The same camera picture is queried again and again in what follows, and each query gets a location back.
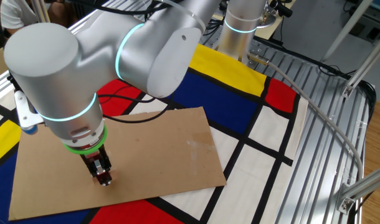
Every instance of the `cylindrical robot column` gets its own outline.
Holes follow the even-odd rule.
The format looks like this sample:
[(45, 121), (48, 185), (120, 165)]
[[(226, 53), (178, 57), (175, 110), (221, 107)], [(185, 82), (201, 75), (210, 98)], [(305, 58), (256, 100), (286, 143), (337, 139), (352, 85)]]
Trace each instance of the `cylindrical robot column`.
[(215, 49), (247, 63), (249, 45), (266, 5), (266, 0), (231, 0)]
[(80, 58), (75, 36), (50, 23), (19, 30), (4, 51), (12, 76), (61, 139), (84, 138), (94, 133), (103, 119), (97, 95), (88, 89), (93, 80), (75, 72)]

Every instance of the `blue rectangle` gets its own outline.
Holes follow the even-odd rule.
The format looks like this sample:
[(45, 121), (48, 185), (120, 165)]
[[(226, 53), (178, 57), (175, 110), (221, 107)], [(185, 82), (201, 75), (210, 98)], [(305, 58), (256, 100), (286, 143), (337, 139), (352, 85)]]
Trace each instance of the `blue rectangle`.
[(187, 108), (203, 106), (208, 119), (240, 134), (244, 133), (258, 106), (191, 72), (185, 75), (174, 100)]
[(80, 223), (89, 210), (81, 210), (76, 212), (67, 212), (56, 215), (48, 215), (44, 217), (29, 218), (9, 222), (9, 207), (11, 200), (11, 192), (13, 189), (14, 170), (16, 167), (17, 153), (14, 153), (6, 162), (0, 166), (0, 224), (61, 224), (61, 223)]

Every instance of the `cardboard sheet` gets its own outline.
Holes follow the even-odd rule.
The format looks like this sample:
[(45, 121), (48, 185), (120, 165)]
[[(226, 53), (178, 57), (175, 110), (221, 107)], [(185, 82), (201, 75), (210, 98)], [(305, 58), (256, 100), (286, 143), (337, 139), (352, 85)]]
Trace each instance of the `cardboard sheet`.
[(93, 183), (80, 156), (67, 151), (49, 128), (39, 126), (33, 136), (22, 134), (9, 220), (226, 184), (202, 108), (167, 111), (141, 124), (105, 122), (105, 148), (118, 176), (107, 187)]

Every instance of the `yellow rectangle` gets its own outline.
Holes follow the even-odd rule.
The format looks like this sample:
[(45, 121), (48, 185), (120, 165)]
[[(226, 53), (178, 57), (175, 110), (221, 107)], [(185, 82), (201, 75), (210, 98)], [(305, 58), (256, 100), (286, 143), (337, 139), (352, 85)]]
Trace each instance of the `yellow rectangle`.
[(0, 158), (20, 141), (21, 129), (12, 121), (7, 120), (0, 127)]
[(190, 67), (238, 90), (261, 96), (266, 76), (243, 63), (203, 45), (198, 45)]

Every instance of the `floor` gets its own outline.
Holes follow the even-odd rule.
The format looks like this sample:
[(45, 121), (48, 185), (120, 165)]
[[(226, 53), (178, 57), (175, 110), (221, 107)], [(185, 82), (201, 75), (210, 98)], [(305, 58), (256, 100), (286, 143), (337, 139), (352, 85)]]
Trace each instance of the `floor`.
[[(285, 18), (283, 46), (294, 52), (320, 60), (339, 34), (350, 15), (343, 12), (345, 0), (297, 0), (293, 16)], [(280, 40), (280, 30), (273, 36)], [(327, 62), (337, 65), (343, 72), (357, 69), (373, 50), (373, 45), (349, 35)], [(376, 87), (380, 101), (380, 59), (364, 78)], [(380, 167), (380, 102), (369, 125), (366, 137), (365, 175)], [(363, 224), (380, 224), (380, 189), (363, 205)]]
[[(320, 60), (350, 18), (343, 11), (344, 3), (345, 0), (297, 0), (292, 7), (293, 16), (284, 20), (283, 46)], [(280, 29), (273, 38), (280, 40)], [(348, 34), (327, 64), (350, 72), (363, 63), (373, 47), (370, 42)], [(364, 80), (375, 85), (380, 101), (380, 59)]]
[[(380, 167), (380, 102), (367, 130), (364, 174), (368, 175)], [(363, 205), (363, 224), (380, 224), (380, 189), (375, 191)]]

